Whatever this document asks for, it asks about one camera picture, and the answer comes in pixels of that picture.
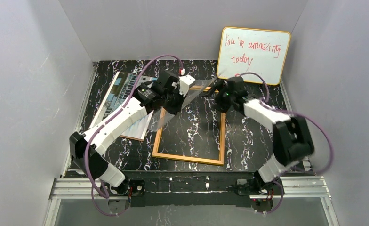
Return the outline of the yellow wooden picture frame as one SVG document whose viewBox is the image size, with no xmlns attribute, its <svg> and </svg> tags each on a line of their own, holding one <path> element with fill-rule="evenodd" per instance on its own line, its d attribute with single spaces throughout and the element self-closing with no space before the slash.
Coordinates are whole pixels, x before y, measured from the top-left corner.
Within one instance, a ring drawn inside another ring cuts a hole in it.
<svg viewBox="0 0 369 226">
<path fill-rule="evenodd" d="M 152 157 L 223 166 L 226 114 L 213 103 L 199 94 L 176 116 L 162 109 L 154 124 Z"/>
</svg>

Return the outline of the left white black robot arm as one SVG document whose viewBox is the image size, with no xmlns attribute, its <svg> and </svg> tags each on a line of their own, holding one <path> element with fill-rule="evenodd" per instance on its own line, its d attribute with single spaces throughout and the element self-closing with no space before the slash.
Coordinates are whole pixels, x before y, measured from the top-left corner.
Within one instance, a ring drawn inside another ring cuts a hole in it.
<svg viewBox="0 0 369 226">
<path fill-rule="evenodd" d="M 163 71 L 153 81 L 142 82 L 125 102 L 93 128 L 69 137 L 73 162 L 89 179 L 100 179 L 112 187 L 126 181 L 125 174 L 103 158 L 107 148 L 129 127 L 163 108 L 170 114 L 181 111 L 195 79 Z"/>
</svg>

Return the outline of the building and sky photo board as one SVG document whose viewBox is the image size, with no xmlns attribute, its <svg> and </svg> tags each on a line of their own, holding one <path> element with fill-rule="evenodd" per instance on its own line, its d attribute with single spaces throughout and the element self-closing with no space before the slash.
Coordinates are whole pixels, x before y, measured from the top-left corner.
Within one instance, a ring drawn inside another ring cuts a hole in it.
<svg viewBox="0 0 369 226">
<path fill-rule="evenodd" d="M 93 118 L 90 128 L 100 123 L 102 120 L 110 116 L 117 108 L 125 103 L 130 95 L 131 90 L 137 80 L 137 75 L 132 73 L 117 72 L 108 88 L 101 104 L 97 108 L 97 112 Z M 143 141 L 147 132 L 152 115 L 148 115 L 137 121 L 121 134 L 121 137 Z"/>
</svg>

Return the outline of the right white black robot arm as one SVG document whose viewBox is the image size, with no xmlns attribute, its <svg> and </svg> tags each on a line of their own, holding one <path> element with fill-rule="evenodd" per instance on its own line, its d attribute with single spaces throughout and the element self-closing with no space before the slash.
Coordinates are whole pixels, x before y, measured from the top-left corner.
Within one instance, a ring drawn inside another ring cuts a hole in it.
<svg viewBox="0 0 369 226">
<path fill-rule="evenodd" d="M 281 174 L 315 151 L 306 119 L 270 108 L 261 97 L 250 96 L 241 77 L 217 79 L 204 97 L 214 98 L 217 111 L 226 113 L 233 108 L 264 126 L 273 135 L 272 156 L 254 173 L 252 179 L 240 185 L 241 188 L 251 191 L 267 189 Z"/>
</svg>

